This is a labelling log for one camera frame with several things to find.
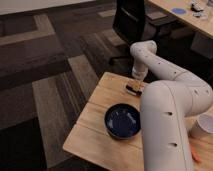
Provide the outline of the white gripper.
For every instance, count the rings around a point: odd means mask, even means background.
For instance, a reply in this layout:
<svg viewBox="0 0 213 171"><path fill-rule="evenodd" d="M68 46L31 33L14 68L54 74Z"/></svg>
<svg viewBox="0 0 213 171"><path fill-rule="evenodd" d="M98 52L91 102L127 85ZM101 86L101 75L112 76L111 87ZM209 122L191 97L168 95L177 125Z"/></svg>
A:
<svg viewBox="0 0 213 171"><path fill-rule="evenodd" d="M139 84L139 90L143 91L145 86L144 83L141 81L145 79L147 74L148 74L148 67L145 64L134 64L132 68L132 76L140 81L137 83L136 80L129 80L128 86L131 87L133 90L137 90Z"/></svg>

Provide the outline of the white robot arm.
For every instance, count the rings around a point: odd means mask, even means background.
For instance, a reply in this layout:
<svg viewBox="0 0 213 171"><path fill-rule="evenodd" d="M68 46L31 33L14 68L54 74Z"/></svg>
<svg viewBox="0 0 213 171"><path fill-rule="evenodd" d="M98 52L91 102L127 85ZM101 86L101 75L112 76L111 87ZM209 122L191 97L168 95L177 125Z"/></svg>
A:
<svg viewBox="0 0 213 171"><path fill-rule="evenodd" d="M157 55L153 40L130 46L132 76L149 72L158 79L145 86L140 100L145 171L194 171L185 119L213 105L213 88L203 79Z"/></svg>

